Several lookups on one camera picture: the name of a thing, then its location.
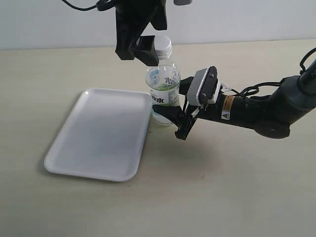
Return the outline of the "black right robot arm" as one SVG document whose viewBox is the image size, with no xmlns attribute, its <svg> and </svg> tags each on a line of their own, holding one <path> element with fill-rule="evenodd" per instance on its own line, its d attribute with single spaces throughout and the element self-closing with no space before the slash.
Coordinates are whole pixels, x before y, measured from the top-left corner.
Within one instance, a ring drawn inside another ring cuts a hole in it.
<svg viewBox="0 0 316 237">
<path fill-rule="evenodd" d="M 197 119 L 252 129 L 272 139 L 286 138 L 290 126 L 316 107 L 316 64 L 300 66 L 299 75 L 259 83 L 234 95 L 224 94 L 217 69 L 211 66 L 180 82 L 183 107 L 153 105 L 153 110 L 177 126 L 175 136 L 182 140 Z"/>
</svg>

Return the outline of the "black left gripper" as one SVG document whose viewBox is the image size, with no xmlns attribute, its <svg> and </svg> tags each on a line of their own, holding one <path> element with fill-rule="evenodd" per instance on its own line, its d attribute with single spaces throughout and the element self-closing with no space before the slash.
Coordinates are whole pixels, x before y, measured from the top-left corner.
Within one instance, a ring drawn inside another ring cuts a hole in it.
<svg viewBox="0 0 316 237">
<path fill-rule="evenodd" d="M 146 66 L 157 66 L 155 36 L 142 35 L 150 23 L 155 30 L 167 29 L 166 1 L 117 0 L 115 52 L 121 60 L 137 58 Z"/>
</svg>

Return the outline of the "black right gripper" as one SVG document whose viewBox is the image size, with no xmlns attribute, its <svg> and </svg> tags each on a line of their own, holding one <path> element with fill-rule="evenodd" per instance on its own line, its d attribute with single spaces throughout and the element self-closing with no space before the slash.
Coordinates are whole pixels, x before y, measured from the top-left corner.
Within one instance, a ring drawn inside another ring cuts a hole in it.
<svg viewBox="0 0 316 237">
<path fill-rule="evenodd" d="M 187 95 L 190 85 L 194 77 L 182 79 L 179 84 L 179 93 Z M 193 106 L 188 102 L 187 97 L 184 101 L 184 106 L 163 106 L 155 104 L 153 110 L 155 113 L 170 120 L 178 127 L 175 136 L 178 139 L 186 140 L 195 122 L 198 119 L 213 121 L 216 117 L 219 102 L 215 104 L 206 104 L 205 106 Z"/>
</svg>

